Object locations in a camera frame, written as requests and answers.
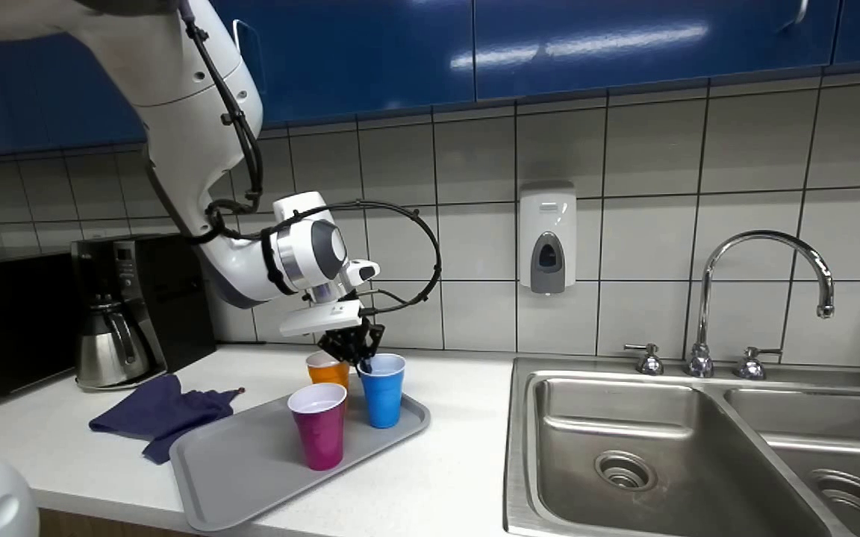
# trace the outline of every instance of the robotic arm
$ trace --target robotic arm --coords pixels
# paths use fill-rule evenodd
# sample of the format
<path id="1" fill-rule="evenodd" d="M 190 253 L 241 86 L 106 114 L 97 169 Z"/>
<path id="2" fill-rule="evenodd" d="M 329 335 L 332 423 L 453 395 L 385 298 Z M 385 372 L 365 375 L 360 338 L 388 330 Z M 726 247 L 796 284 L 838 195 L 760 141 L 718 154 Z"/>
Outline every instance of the robotic arm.
<path id="1" fill-rule="evenodd" d="M 376 277 L 378 266 L 347 257 L 338 224 L 315 192 L 276 199 L 275 219 L 297 222 L 257 239 L 226 232 L 214 211 L 221 204 L 211 204 L 208 189 L 241 159 L 248 159 L 250 180 L 257 174 L 248 195 L 257 210 L 253 132 L 260 132 L 262 105 L 211 2 L 148 2 L 139 17 L 91 14 L 70 23 L 67 34 L 94 53 L 144 120 L 157 195 L 187 236 L 202 236 L 200 250 L 221 295 L 239 307 L 267 301 L 275 293 L 309 295 L 312 305 L 290 315 L 279 335 L 360 324 L 360 301 L 347 293 Z"/>
<path id="2" fill-rule="evenodd" d="M 176 224 L 200 242 L 221 295 L 236 307 L 305 295 L 309 307 L 279 324 L 279 335 L 321 335 L 320 347 L 365 365 L 378 347 L 373 307 L 356 287 L 378 275 L 371 259 L 350 259 L 332 205 L 315 192 L 270 204 L 276 219 L 262 232 L 223 227 L 223 211 L 244 214 L 260 199 L 260 93 L 208 0 L 0 0 L 0 38 L 67 34 L 91 50 L 145 125 L 148 174 Z M 211 199 L 208 189 L 248 160 L 248 205 Z M 347 210 L 393 210 L 388 204 L 342 204 Z M 412 219 L 436 247 L 429 227 Z M 438 277 L 438 247 L 429 284 L 400 311 L 423 301 Z"/>

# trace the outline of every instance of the plastic cup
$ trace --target plastic cup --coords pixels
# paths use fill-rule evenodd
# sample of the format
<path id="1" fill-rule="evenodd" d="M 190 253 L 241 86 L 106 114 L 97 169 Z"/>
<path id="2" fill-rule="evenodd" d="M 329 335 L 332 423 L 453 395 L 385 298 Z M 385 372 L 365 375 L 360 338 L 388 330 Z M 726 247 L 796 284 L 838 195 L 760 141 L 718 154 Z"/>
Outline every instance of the plastic cup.
<path id="1" fill-rule="evenodd" d="M 329 351 L 308 356 L 308 375 L 309 375 L 309 383 L 338 383 L 338 384 L 350 389 L 350 383 L 347 383 L 350 365 L 338 360 Z"/>
<path id="2" fill-rule="evenodd" d="M 359 369 L 359 375 L 365 384 L 368 423 L 373 430 L 390 430 L 400 421 L 403 359 L 376 351 L 371 359 L 371 372 Z"/>
<path id="3" fill-rule="evenodd" d="M 342 459 L 342 399 L 347 389 L 333 383 L 305 384 L 287 398 L 287 409 L 300 433 L 305 462 L 312 472 Z"/>

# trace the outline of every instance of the soap dispenser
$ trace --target soap dispenser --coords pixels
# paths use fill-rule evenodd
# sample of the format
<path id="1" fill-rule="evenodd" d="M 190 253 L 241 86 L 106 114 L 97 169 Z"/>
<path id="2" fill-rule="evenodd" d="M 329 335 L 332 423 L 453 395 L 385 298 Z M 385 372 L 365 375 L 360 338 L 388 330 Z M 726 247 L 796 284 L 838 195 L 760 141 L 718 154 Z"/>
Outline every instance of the soap dispenser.
<path id="1" fill-rule="evenodd" d="M 563 293 L 577 284 L 574 184 L 518 192 L 518 284 L 532 293 Z"/>

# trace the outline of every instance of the faucet handle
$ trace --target faucet handle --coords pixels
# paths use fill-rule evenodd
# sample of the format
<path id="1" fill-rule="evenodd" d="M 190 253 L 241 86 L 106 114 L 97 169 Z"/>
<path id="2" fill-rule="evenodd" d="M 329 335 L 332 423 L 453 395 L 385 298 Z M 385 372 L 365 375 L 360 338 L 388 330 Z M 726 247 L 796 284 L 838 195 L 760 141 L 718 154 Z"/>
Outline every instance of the faucet handle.
<path id="1" fill-rule="evenodd" d="M 626 348 L 626 351 L 633 351 L 633 356 L 641 356 L 641 360 L 639 360 L 639 372 L 647 372 L 647 375 L 659 375 L 663 372 L 663 360 L 659 360 L 659 347 L 657 344 L 644 344 L 644 347 L 621 347 L 621 348 Z"/>
<path id="2" fill-rule="evenodd" d="M 736 375 L 763 378 L 760 356 L 783 356 L 783 348 L 745 347 L 742 360 L 733 368 Z"/>

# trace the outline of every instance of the orange cup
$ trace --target orange cup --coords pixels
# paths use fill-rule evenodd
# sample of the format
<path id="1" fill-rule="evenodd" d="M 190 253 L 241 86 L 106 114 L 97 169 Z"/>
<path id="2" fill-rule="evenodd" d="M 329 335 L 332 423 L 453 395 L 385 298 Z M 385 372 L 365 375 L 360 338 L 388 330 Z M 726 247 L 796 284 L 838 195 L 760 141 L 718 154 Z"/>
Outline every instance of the orange cup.
<path id="1" fill-rule="evenodd" d="M 338 360 L 333 356 L 329 351 L 315 351 L 315 356 L 308 356 L 308 375 L 309 383 L 338 383 L 347 389 L 350 383 L 350 365 L 347 360 Z"/>

